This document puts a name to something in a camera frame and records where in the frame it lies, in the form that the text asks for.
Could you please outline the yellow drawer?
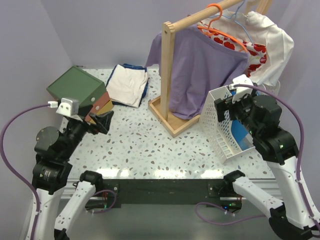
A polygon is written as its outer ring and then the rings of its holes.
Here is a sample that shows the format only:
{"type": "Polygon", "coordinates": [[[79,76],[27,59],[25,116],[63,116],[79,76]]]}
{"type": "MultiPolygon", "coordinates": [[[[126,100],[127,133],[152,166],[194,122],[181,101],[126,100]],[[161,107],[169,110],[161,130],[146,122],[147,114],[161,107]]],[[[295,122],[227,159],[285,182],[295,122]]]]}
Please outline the yellow drawer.
{"type": "Polygon", "coordinates": [[[104,106],[102,107],[97,113],[95,113],[96,115],[102,115],[102,114],[105,114],[107,113],[108,111],[111,111],[113,108],[113,103],[111,100],[109,100],[109,102],[104,106]]]}

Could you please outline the green drawer box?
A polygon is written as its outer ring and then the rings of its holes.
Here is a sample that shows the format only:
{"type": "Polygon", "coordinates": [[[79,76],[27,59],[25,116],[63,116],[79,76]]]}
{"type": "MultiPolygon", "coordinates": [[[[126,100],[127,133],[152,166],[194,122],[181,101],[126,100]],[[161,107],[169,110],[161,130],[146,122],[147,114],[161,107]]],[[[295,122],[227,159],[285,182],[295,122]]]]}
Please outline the green drawer box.
{"type": "Polygon", "coordinates": [[[78,113],[89,113],[93,104],[107,92],[103,81],[77,66],[72,66],[46,90],[58,102],[62,98],[78,100],[78,113]]]}

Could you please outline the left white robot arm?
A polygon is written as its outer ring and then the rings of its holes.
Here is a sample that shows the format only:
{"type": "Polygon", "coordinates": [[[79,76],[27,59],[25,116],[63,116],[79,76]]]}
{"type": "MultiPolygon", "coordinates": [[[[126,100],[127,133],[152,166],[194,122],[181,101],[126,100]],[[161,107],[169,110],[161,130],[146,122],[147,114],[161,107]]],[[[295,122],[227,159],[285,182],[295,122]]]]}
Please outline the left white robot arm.
{"type": "Polygon", "coordinates": [[[76,189],[64,209],[58,213],[72,169],[69,160],[87,133],[107,134],[114,111],[96,115],[90,113],[94,124],[68,118],[67,127],[59,131],[48,126],[36,136],[36,164],[32,171],[34,187],[31,220],[26,239],[67,240],[70,231],[89,199],[107,192],[100,173],[86,170],[80,175],[76,189]]]}

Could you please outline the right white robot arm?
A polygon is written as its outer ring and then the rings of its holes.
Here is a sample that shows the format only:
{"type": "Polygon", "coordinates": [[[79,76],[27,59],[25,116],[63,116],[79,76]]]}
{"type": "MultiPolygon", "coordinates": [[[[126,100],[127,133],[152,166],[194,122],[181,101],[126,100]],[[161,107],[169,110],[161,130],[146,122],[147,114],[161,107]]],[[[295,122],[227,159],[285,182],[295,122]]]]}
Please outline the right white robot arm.
{"type": "Polygon", "coordinates": [[[240,170],[223,177],[223,192],[230,197],[245,197],[268,219],[273,232],[282,240],[309,240],[320,223],[320,213],[309,213],[299,185],[303,175],[298,171],[299,150],[294,137],[279,127],[282,108],[269,95],[246,94],[233,102],[231,97],[214,102],[218,121],[238,120],[252,137],[253,145],[272,171],[282,199],[277,199],[252,183],[240,170]]]}

